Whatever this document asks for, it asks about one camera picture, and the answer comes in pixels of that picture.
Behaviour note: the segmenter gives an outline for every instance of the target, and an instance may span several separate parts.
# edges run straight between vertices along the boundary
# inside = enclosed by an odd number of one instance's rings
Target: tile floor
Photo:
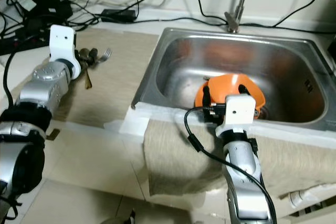
[[[142,146],[131,136],[126,139],[86,126],[61,130],[54,141],[46,141],[43,181],[20,197],[24,204],[18,218],[6,224],[112,224],[111,218],[126,218],[133,208],[138,224],[230,223],[221,215],[210,215],[220,211],[227,215],[222,191],[217,198],[211,194],[150,197]],[[336,224],[336,214],[305,221],[298,223]]]
[[[21,224],[114,224],[136,212],[137,224],[224,224],[225,220],[142,200],[46,180]]]

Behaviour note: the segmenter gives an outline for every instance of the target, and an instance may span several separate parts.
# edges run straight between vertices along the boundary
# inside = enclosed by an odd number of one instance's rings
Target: stainless steel sink
[[[260,120],[336,131],[336,78],[314,42],[167,28],[132,102],[188,109],[208,77],[245,73]]]

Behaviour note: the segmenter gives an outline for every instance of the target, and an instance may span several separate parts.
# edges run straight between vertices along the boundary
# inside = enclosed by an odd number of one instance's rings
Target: silver robot arm segment
[[[248,139],[246,130],[253,123],[256,101],[248,94],[228,95],[224,123],[216,128],[223,139],[225,160],[238,166],[259,182],[260,162],[257,143]],[[232,224],[272,224],[264,193],[244,174],[223,165],[228,184],[227,200]]]
[[[44,141],[52,115],[69,83],[81,68],[75,57],[76,33],[53,25],[50,30],[50,62],[33,72],[13,107],[0,116],[0,223],[17,198],[41,181]]]

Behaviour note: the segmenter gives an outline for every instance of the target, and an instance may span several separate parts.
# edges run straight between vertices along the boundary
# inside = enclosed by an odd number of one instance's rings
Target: orange bowl
[[[239,85],[244,85],[250,95],[256,100],[256,110],[265,105],[266,100],[261,89],[246,75],[242,73],[231,73],[223,76],[212,77],[204,83],[198,90],[195,98],[195,106],[202,106],[203,88],[209,86],[211,102],[225,103],[225,98],[229,94],[239,94]]]

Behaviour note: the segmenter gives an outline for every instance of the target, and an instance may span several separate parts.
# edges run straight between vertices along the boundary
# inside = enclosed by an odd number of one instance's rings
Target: beige towel
[[[214,129],[192,126],[192,132],[209,151],[223,154]],[[197,153],[186,138],[184,125],[150,121],[144,152],[149,171],[150,194],[182,195],[226,186],[218,164]],[[281,196],[324,183],[336,183],[336,150],[282,140],[255,137],[268,191]]]
[[[76,49],[95,47],[101,55],[109,47],[112,55],[88,70],[92,89],[85,89],[83,76],[70,84],[53,119],[97,127],[124,119],[157,40],[156,35],[93,28],[78,33]],[[28,80],[30,77],[12,91],[14,98]]]

